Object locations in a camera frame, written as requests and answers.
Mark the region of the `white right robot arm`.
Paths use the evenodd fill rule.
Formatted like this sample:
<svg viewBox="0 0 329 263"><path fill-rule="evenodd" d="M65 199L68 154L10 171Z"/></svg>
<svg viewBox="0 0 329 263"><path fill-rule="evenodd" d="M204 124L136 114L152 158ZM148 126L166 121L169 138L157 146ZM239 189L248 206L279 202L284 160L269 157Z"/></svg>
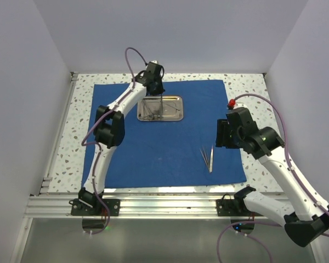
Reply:
<svg viewBox="0 0 329 263"><path fill-rule="evenodd" d="M219 216L254 212L284 228L298 246L306 247L329 230L329 203L312 187L295 165L286 144L271 127L258 128L248 108L229 106L225 119L217 120L216 147L242 149L272 175L290 204L267 197L246 186L232 198L216 201Z"/></svg>

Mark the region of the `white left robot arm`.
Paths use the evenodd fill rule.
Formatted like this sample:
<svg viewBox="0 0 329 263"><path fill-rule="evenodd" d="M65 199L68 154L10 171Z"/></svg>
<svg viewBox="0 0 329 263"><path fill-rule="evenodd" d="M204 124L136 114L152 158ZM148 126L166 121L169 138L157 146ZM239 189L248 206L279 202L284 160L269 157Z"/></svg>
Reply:
<svg viewBox="0 0 329 263"><path fill-rule="evenodd" d="M150 61L115 101L98 107L95 123L87 133L94 135L94 141L83 140L84 145L95 145L94 157L87 180L78 193L78 200L90 215L97 215L102 211L101 198L106 173L115 150L125 137L126 115L147 95L160 96L164 93L163 75L164 67L156 60Z"/></svg>

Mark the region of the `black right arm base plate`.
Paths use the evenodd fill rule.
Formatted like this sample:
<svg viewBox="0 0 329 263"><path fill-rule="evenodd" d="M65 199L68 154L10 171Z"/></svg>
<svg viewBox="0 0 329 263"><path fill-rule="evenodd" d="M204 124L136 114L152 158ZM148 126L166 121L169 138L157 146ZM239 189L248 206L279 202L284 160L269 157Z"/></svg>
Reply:
<svg viewBox="0 0 329 263"><path fill-rule="evenodd" d="M246 208L243 201L234 199L231 195L225 194L222 198L215 200L215 208L218 216L242 217L262 216Z"/></svg>

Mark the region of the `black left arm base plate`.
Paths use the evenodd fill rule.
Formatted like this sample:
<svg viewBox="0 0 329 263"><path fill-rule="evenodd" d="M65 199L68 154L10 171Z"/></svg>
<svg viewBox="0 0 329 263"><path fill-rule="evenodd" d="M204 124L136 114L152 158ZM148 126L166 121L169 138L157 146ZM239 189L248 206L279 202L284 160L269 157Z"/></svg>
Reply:
<svg viewBox="0 0 329 263"><path fill-rule="evenodd" d="M108 207L109 212L106 208L97 202L96 206L91 207L87 204L82 203L79 199L75 198L69 201L72 206L72 216L118 216L121 207L121 201L119 199L103 199L104 204Z"/></svg>

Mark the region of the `steel scalpel handle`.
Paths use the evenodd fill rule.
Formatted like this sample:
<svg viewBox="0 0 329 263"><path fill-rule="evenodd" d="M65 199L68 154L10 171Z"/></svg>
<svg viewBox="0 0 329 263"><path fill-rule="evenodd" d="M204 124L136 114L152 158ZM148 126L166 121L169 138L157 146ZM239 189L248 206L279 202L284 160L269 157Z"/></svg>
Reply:
<svg viewBox="0 0 329 263"><path fill-rule="evenodd" d="M163 95L160 96L160 118L163 118Z"/></svg>

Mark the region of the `blue surgical drape cloth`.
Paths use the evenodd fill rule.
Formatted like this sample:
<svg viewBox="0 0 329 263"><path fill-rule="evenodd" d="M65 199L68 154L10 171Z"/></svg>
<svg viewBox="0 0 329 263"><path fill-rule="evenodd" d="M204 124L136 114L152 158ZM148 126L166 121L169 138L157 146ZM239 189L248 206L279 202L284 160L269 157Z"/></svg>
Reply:
<svg viewBox="0 0 329 263"><path fill-rule="evenodd" d="M96 85L89 121L100 105L115 101L129 84ZM227 96L221 80L166 82L165 92L183 99L184 117L177 122L142 122L137 104L125 118L125 137L115 150L104 188L204 186L242 183L246 176L239 150L213 151L209 173L200 148L210 156L217 120L226 114ZM87 180L95 145L87 145L82 186Z"/></svg>

